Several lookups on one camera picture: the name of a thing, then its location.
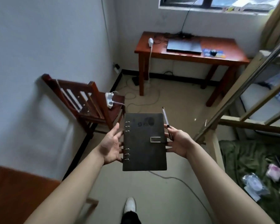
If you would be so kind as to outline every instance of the pant leg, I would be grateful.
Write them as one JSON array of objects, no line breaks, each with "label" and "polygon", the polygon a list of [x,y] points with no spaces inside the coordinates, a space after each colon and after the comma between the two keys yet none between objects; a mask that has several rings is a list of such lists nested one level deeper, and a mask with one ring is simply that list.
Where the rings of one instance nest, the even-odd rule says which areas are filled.
[{"label": "pant leg", "polygon": [[128,211],[122,216],[121,224],[141,224],[137,213]]}]

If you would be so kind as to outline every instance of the window frame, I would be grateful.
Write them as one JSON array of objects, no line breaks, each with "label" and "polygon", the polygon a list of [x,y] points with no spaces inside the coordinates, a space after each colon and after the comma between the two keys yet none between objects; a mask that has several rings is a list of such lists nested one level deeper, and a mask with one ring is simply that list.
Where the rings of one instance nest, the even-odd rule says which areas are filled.
[{"label": "window frame", "polygon": [[[214,7],[212,5],[213,0],[203,0],[202,5],[193,5],[191,7],[191,4],[185,4],[185,3],[178,3],[176,0],[173,2],[173,0],[161,0],[160,6],[173,6],[173,7],[183,7],[183,8],[196,8],[196,9],[212,9],[212,10],[222,10],[223,7]],[[259,12],[259,13],[268,13],[270,9],[251,9],[247,8],[244,9],[244,12]]]}]

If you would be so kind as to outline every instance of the curtain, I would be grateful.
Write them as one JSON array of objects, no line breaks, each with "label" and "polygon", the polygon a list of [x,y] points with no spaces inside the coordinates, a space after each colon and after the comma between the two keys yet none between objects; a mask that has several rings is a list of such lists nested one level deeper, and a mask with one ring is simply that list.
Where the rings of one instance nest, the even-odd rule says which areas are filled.
[{"label": "curtain", "polygon": [[280,43],[280,2],[272,12],[261,34],[261,49],[272,50]]}]

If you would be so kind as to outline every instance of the metal pole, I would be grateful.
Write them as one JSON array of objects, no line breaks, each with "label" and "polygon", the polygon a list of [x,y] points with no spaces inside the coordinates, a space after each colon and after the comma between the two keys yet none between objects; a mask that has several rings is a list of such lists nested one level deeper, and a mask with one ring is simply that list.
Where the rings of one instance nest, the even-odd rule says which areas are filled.
[{"label": "metal pole", "polygon": [[229,107],[254,81],[254,79],[266,68],[266,66],[271,63],[280,54],[280,44],[277,45],[271,54],[265,59],[265,61],[254,71],[254,73],[243,83],[242,86],[229,98],[229,100],[223,105],[223,107],[210,119],[210,121],[203,127],[198,134],[195,135],[194,141],[197,141],[201,136],[203,136],[206,131],[212,126],[212,124],[219,118],[221,118],[224,113],[229,110]]}]

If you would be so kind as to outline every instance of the baseboard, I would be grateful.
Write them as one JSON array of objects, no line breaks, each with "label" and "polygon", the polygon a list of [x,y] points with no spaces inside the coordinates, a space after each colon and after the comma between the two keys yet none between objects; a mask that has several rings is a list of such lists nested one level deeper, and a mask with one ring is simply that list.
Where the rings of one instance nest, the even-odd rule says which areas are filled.
[{"label": "baseboard", "polygon": [[[113,84],[113,86],[112,86],[110,92],[113,92],[113,91],[116,90],[116,87],[118,86],[118,83],[120,82],[120,79],[121,79],[121,78],[122,78],[122,74],[119,74],[118,77],[117,77],[117,79],[116,79],[116,81],[114,82],[114,84]],[[90,129],[91,129],[92,131],[94,131],[94,130],[96,129],[96,127],[97,127],[97,123],[93,123],[93,124],[91,125]],[[72,160],[72,162],[71,162],[69,168],[67,169],[67,172],[65,173],[65,175],[64,175],[64,177],[63,177],[63,180],[64,180],[67,176],[69,176],[69,174],[77,167],[77,165],[78,165],[78,163],[79,163],[79,161],[80,161],[80,159],[81,159],[81,157],[82,157],[82,155],[83,155],[83,153],[84,153],[84,151],[85,151],[85,149],[86,149],[86,147],[87,147],[89,141],[90,141],[92,138],[93,138],[93,135],[92,135],[92,134],[87,134],[87,135],[85,136],[85,138],[84,138],[84,140],[83,140],[81,146],[79,147],[79,149],[78,149],[78,151],[77,151],[77,153],[76,153],[74,159]]]},{"label": "baseboard", "polygon": [[[124,75],[133,75],[133,76],[139,75],[139,71],[131,71],[131,70],[123,69],[121,72]],[[189,77],[175,76],[175,75],[164,75],[164,74],[157,74],[157,73],[150,73],[149,77],[155,78],[155,79],[178,81],[178,82],[188,82],[188,83],[194,83],[194,84],[199,84],[199,85],[201,85],[204,82],[204,79],[196,79],[196,78],[189,78]],[[208,86],[218,86],[218,85],[219,85],[218,81],[210,80],[208,82]]]}]

